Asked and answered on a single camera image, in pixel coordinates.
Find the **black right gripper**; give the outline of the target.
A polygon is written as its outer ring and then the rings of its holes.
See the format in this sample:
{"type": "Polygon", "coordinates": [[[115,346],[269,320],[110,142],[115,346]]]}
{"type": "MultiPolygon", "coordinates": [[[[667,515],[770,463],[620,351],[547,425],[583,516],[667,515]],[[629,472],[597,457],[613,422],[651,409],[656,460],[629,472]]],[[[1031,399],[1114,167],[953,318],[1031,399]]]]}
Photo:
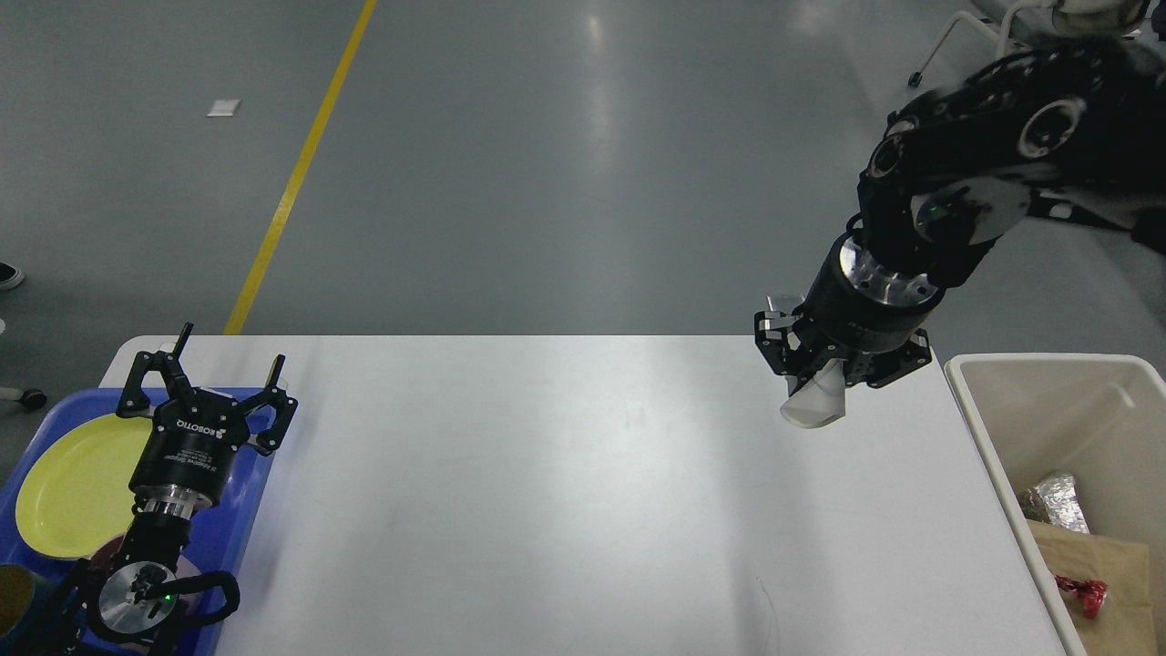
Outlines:
{"type": "Polygon", "coordinates": [[[843,235],[830,245],[799,313],[753,316],[754,341],[791,397],[824,369],[834,350],[854,352],[844,366],[848,389],[883,389],[932,362],[920,325],[944,296],[923,274],[890,271],[858,237],[843,235]]]}

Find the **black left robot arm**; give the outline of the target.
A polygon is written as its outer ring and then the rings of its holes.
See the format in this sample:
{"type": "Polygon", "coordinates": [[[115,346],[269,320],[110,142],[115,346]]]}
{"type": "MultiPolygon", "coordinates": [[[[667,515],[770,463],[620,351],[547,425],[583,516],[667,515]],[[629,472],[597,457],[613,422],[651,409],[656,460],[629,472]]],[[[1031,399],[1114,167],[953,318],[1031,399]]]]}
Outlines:
{"type": "Polygon", "coordinates": [[[222,623],[240,605],[229,569],[180,576],[201,512],[230,498],[239,456],[281,447],[298,402],[280,383],[276,354],[266,382],[237,398],[187,378],[180,355],[192,324],[171,350],[136,353],[114,407],[120,419],[148,421],[149,433],[128,478],[132,519],[105,563],[79,558],[45,599],[29,611],[12,655],[75,655],[85,635],[149,655],[173,655],[188,632],[222,623]]]}

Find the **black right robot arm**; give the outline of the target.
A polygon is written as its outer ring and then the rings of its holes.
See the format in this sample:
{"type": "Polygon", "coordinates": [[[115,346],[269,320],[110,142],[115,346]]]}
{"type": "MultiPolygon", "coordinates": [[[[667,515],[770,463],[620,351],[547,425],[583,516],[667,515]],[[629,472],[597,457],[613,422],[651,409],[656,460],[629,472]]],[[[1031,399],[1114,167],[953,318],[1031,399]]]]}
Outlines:
{"type": "Polygon", "coordinates": [[[1002,57],[892,112],[859,209],[805,296],[754,316],[791,395],[891,385],[930,362],[922,327],[1024,219],[1124,231],[1163,252],[1163,52],[1060,40],[1002,57]]]}

